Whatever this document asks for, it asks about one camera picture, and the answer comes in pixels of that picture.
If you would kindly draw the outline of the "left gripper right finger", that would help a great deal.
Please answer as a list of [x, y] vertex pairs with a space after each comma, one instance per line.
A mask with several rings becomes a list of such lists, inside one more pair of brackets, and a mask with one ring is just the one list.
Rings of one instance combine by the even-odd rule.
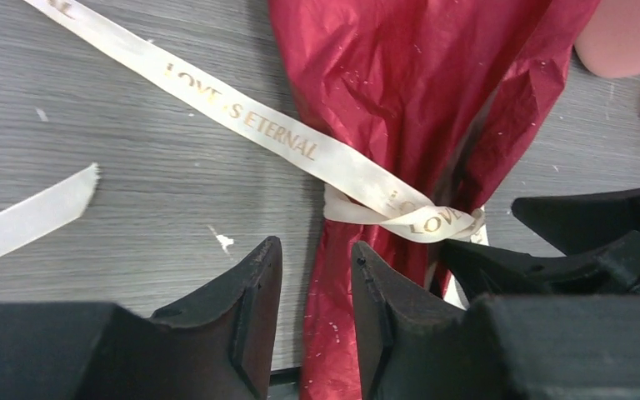
[[640, 296], [482, 297], [462, 310], [352, 248], [364, 399], [640, 399]]

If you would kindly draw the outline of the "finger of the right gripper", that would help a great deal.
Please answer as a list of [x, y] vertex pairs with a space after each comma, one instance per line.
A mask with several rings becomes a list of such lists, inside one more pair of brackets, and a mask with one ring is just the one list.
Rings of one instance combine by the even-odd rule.
[[640, 232], [640, 188], [574, 196], [519, 197], [512, 214], [566, 255]]
[[482, 295], [640, 294], [640, 232], [585, 253], [534, 257], [446, 240], [440, 252], [467, 300]]

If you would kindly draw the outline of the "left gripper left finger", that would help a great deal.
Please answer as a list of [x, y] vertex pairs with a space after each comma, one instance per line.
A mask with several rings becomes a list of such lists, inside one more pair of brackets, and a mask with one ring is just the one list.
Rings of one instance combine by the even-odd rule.
[[113, 302], [0, 302], [0, 399], [264, 399], [282, 244], [140, 317]]

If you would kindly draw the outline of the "red wrapping paper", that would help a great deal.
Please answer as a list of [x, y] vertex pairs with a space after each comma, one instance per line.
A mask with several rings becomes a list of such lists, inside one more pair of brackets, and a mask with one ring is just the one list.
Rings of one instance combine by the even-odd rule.
[[298, 113], [470, 213], [562, 93], [594, 1], [271, 1]]

